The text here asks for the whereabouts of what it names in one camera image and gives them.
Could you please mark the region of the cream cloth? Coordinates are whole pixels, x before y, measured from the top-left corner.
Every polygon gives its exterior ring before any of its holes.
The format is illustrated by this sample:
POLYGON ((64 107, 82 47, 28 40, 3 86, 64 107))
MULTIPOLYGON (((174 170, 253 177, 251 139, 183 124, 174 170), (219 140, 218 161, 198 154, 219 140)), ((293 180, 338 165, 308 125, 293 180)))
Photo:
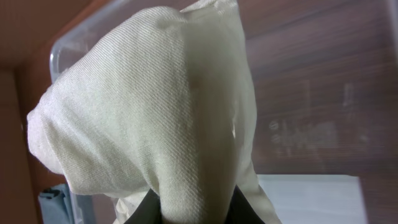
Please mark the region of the cream cloth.
POLYGON ((236 1, 143 9, 62 73, 27 115, 29 151, 75 194, 138 205, 164 223, 224 223, 238 186, 279 223, 252 164, 254 85, 236 1))

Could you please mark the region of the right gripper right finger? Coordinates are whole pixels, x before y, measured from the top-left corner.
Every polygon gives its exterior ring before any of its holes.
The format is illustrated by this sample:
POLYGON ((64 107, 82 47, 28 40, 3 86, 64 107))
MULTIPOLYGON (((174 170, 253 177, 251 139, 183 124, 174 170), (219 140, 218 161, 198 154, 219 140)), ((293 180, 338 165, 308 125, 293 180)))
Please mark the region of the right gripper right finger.
POLYGON ((235 186, 224 224, 265 224, 235 186))

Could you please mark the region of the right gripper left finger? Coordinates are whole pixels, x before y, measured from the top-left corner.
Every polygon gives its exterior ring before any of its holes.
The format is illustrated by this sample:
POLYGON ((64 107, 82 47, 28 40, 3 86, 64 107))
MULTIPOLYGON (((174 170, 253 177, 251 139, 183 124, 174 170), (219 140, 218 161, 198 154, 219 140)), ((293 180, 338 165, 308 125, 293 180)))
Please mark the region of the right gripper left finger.
POLYGON ((124 224, 162 224, 159 196, 150 189, 124 224))

